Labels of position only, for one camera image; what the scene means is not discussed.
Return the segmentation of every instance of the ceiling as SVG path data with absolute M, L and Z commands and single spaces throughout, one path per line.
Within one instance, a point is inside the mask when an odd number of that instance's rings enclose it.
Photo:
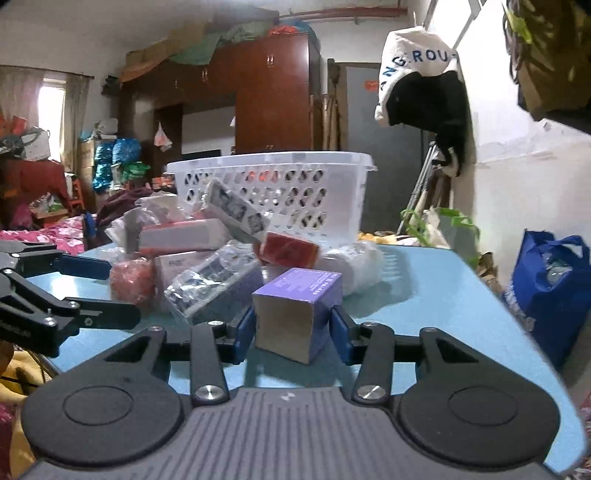
M 223 0 L 279 10 L 280 13 L 323 8 L 396 5 L 398 0 L 358 4 L 347 0 Z M 123 50 L 144 48 L 162 40 L 173 28 L 208 19 L 219 0 L 12 0 L 1 11 L 2 20 L 47 25 L 63 31 L 91 35 L 101 44 Z

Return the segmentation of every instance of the pink bedsheet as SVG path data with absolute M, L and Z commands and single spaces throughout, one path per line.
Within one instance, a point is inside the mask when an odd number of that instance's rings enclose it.
M 42 228 L 34 232 L 28 232 L 26 230 L 1 230 L 0 240 L 49 242 L 56 244 L 59 250 L 64 250 L 72 255 L 78 255 L 84 251 L 82 217 L 66 218 L 48 228 Z

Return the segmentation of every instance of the plastic bag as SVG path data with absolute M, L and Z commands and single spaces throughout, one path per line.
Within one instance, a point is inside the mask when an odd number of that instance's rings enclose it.
M 125 249 L 117 245 L 103 245 L 95 249 L 96 258 L 107 260 L 111 265 L 125 261 Z
M 95 165 L 111 165 L 113 163 L 113 147 L 115 142 L 101 142 L 96 147 Z
M 96 193 L 103 193 L 111 186 L 113 172 L 110 163 L 101 163 L 96 166 L 95 178 L 92 180 L 92 188 Z
M 119 138 L 113 147 L 113 163 L 127 165 L 139 161 L 141 148 L 135 138 Z
M 178 195 L 174 193 L 154 192 L 149 197 L 136 200 L 135 204 L 159 225 L 193 220 L 191 214 L 179 204 Z
M 384 255 L 373 242 L 354 244 L 328 250 L 314 268 L 342 275 L 343 295 L 366 290 L 382 280 Z
M 147 304 L 155 295 L 154 264 L 147 258 L 138 258 L 113 265 L 111 297 L 134 305 Z
M 262 285 L 262 271 L 251 246 L 230 240 L 206 261 L 177 276 L 164 297 L 173 313 L 189 323 L 229 322 Z
M 154 135 L 154 145 L 156 147 L 160 147 L 160 151 L 166 152 L 170 148 L 172 148 L 173 143 L 168 139 L 164 130 L 162 128 L 162 124 L 158 122 L 158 130 L 156 135 Z

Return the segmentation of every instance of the curtain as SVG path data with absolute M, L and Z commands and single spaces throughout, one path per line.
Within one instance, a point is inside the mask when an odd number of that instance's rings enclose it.
M 84 125 L 89 83 L 88 77 L 68 74 L 64 108 L 61 114 L 61 163 L 66 170 L 78 176 L 81 173 L 78 139 Z
M 27 119 L 28 127 L 39 122 L 39 91 L 42 70 L 0 66 L 0 113 L 10 123 L 13 116 Z

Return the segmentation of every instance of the red label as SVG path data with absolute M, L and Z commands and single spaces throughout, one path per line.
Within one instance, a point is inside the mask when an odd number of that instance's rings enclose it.
M 378 91 L 378 81 L 377 80 L 365 80 L 365 89 L 368 92 L 377 92 Z

